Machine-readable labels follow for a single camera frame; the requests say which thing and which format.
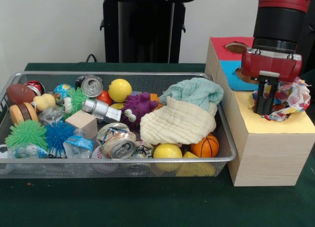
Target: purple rubber toy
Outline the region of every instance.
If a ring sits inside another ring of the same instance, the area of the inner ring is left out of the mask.
[[[150,93],[141,95],[127,96],[125,105],[122,109],[121,122],[128,125],[132,130],[140,128],[141,118],[150,113],[158,106],[156,101],[150,101]]]

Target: cream washcloth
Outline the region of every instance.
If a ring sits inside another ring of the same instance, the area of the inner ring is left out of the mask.
[[[153,145],[164,143],[194,144],[216,128],[218,108],[210,103],[209,111],[200,106],[171,97],[167,105],[142,117],[140,136]]]

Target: red can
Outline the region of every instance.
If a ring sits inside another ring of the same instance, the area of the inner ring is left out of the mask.
[[[29,81],[25,83],[24,85],[32,89],[37,96],[41,96],[45,93],[44,85],[38,82],[37,80]]]

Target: wire mesh basket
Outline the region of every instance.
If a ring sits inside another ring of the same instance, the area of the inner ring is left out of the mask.
[[[169,86],[194,77],[210,77],[204,73],[128,73],[128,72],[22,72],[14,74],[0,93],[0,144],[10,134],[13,125],[8,113],[11,106],[6,88],[30,80],[41,82],[47,92],[63,83],[74,86],[75,79],[94,74],[107,87],[117,78],[127,80],[133,91],[161,95]],[[0,178],[103,178],[103,177],[191,177],[218,176],[228,161],[236,156],[235,144],[223,109],[218,105],[217,127],[213,134],[220,143],[215,158],[200,159],[0,159]]]

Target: green tablecloth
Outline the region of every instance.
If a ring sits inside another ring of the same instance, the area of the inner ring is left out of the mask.
[[[29,64],[26,70],[203,72],[204,65]],[[315,159],[295,187],[217,178],[0,180],[0,226],[314,226]]]

